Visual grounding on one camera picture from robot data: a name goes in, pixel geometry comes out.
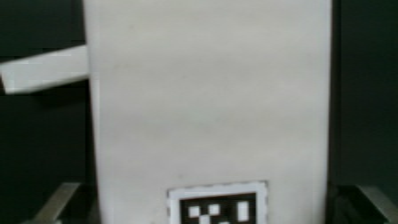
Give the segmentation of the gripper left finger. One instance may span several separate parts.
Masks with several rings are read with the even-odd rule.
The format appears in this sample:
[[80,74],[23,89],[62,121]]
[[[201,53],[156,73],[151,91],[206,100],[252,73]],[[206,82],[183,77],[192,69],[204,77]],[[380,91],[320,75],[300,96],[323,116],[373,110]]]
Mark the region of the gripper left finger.
[[60,184],[28,224],[98,224],[96,192],[89,185]]

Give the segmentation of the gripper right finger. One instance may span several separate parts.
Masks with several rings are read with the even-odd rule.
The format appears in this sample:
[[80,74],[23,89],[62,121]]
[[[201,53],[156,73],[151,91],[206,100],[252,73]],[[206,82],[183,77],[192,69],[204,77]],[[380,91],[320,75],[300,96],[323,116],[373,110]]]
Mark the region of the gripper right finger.
[[398,224],[398,205],[377,186],[330,188],[327,224]]

